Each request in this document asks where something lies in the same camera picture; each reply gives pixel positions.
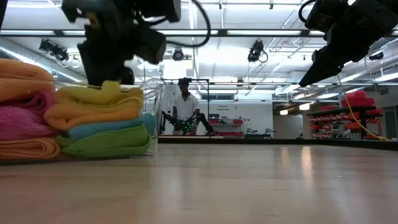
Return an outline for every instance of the green object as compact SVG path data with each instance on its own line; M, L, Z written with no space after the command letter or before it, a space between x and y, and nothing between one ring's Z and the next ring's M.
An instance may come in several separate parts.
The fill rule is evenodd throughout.
M86 159L112 159L146 155L151 137L144 124L116 131L104 131L77 141L57 137L65 154Z

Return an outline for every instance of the yellow towel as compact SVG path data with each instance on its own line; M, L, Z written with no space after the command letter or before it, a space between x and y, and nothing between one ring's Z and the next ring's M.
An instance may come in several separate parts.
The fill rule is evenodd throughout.
M0 59L0 102L25 98L37 91L55 91L54 78L36 65Z
M57 104L44 118L51 127L68 130L79 124L138 118L144 92L137 88L122 92L119 83L106 81L100 90L64 87L56 92L55 98Z

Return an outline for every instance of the towel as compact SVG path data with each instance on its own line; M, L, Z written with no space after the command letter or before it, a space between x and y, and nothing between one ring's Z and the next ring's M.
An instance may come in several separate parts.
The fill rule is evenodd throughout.
M103 131L119 130L131 128L144 124L149 134L154 134L156 127L156 117L150 113L142 114L139 118L127 121L100 122L92 124L81 124L69 129L69 138L79 140Z
M25 98L37 91L55 91L53 76L43 68L0 58L0 102Z
M54 100L53 91L40 91L24 99L0 102L0 107L14 106L24 108L37 116L43 117L44 113L54 104Z
M133 128L101 132L79 141L57 137L65 154L88 159L146 155L150 140L143 124Z
M105 81L102 89L68 86L55 94L56 105L44 118L51 127L68 130L79 124L138 118L144 93L140 89L121 92L119 83Z
M0 107L0 141L55 137L59 131L47 125L42 116L15 106Z
M54 138L0 141L1 159L51 159L61 153Z

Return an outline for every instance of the man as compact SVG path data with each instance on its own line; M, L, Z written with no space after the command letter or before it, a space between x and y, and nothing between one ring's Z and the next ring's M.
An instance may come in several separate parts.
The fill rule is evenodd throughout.
M200 114L198 99L188 91L188 79L180 79L178 86L180 87L181 95L175 96L173 100L173 118L187 119L192 117L194 112L195 114ZM199 120L197 119L191 130L191 135L196 135L198 124Z

